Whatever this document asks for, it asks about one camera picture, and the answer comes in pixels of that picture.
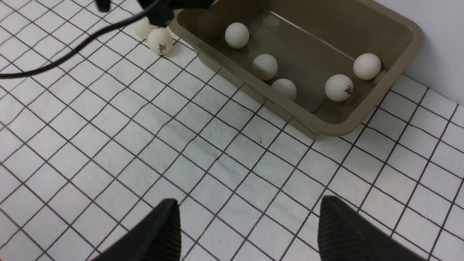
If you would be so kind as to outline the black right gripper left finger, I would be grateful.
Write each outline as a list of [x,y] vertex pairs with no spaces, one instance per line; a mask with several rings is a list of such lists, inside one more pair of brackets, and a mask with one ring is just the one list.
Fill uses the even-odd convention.
[[179,261],[181,222],[178,202],[162,200],[126,235],[95,261]]

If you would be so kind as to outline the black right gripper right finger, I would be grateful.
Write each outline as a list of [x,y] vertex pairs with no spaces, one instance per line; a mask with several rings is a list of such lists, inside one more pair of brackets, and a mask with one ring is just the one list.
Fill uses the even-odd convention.
[[324,196],[320,204],[318,248],[322,261],[424,260],[334,195]]

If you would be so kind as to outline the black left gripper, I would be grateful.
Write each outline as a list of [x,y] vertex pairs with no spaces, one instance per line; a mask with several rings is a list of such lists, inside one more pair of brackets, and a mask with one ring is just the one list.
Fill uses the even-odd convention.
[[149,24],[166,28],[174,19],[174,12],[181,9],[207,9],[215,0],[159,0],[158,5],[146,15]]

